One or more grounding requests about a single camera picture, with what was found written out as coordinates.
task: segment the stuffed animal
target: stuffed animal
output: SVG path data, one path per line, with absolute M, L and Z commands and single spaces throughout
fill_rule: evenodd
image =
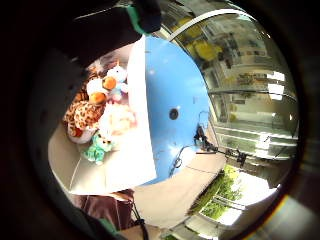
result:
M 109 91 L 109 98 L 114 102 L 120 102 L 123 98 L 123 93 L 128 93 L 128 85 L 125 83 L 127 79 L 127 71 L 117 65 L 107 71 L 107 75 L 103 78 L 102 85 Z
M 95 162 L 97 165 L 103 163 L 106 152 L 110 152 L 114 146 L 114 143 L 101 136 L 99 132 L 96 132 L 92 137 L 91 146 L 83 152 L 85 158 L 90 162 Z
M 92 145 L 83 152 L 89 161 L 100 165 L 106 152 L 118 144 L 117 139 L 136 124 L 136 118 L 129 106 L 107 104 L 103 115 L 98 121 L 99 130 L 92 138 Z
M 89 142 L 98 129 L 98 120 L 104 108 L 104 104 L 89 101 L 73 102 L 63 118 L 70 140 L 78 144 Z

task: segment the white plush toy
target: white plush toy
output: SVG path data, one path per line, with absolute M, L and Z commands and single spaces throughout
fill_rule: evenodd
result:
M 103 79 L 103 85 L 109 89 L 109 97 L 119 102 L 122 99 L 122 93 L 128 93 L 128 85 L 125 83 L 127 79 L 127 70 L 119 65 L 108 70 L 107 76 Z

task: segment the yellow object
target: yellow object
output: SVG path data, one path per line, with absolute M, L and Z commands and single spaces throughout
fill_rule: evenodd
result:
M 231 113 L 229 116 L 229 121 L 234 122 L 235 120 L 237 120 L 237 116 L 235 114 Z
M 186 46 L 186 49 L 187 49 L 187 51 L 189 52 L 189 54 L 192 56 L 192 57 L 194 57 L 194 58 L 196 58 L 197 57 L 197 52 L 196 52 L 196 50 L 194 49 L 194 46 L 192 45 L 192 44 L 187 44 Z
M 181 27 L 182 25 L 186 24 L 187 22 L 189 22 L 192 18 L 190 17 L 185 17 L 179 20 L 178 22 L 178 26 Z M 190 28 L 188 28 L 185 32 L 184 32 L 188 37 L 198 37 L 199 35 L 201 35 L 202 31 L 201 28 L 198 25 L 194 25 Z
M 222 52 L 220 46 L 210 44 L 205 40 L 196 41 L 194 47 L 198 55 L 206 61 L 212 61 L 218 56 L 219 52 Z

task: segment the cable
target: cable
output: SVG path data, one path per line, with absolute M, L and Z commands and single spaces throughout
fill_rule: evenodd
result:
M 169 177 L 172 177 L 173 172 L 174 172 L 174 170 L 175 170 L 176 168 L 181 167 L 181 165 L 182 165 L 182 159 L 180 158 L 180 155 L 181 155 L 182 151 L 183 151 L 185 148 L 187 148 L 187 147 L 194 147 L 194 146 L 196 146 L 196 145 L 186 145 L 186 146 L 183 146 L 183 147 L 180 149 L 180 151 L 179 151 L 179 153 L 178 153 L 178 156 L 177 156 L 176 159 L 174 160 L 173 166 L 172 166 L 172 168 L 170 169 Z
M 189 167 L 189 166 L 186 166 L 186 168 L 190 168 L 190 169 L 198 171 L 198 172 L 210 173 L 210 174 L 214 174 L 214 175 L 221 174 L 220 172 L 210 172 L 210 171 L 205 171 L 205 170 L 201 170 L 201 169 L 197 169 L 197 168 L 193 168 L 193 167 Z
M 144 219 L 142 219 L 139 215 L 139 212 L 137 210 L 137 207 L 136 207 L 136 204 L 135 202 L 133 201 L 132 202 L 132 205 L 133 205 L 133 213 L 137 219 L 137 223 L 139 223 L 140 227 L 141 227 L 141 230 L 142 230 L 142 236 L 143 236 L 143 240 L 149 240 L 149 235 L 148 235 L 148 231 L 146 229 L 146 226 L 145 226 L 145 222 L 144 222 Z

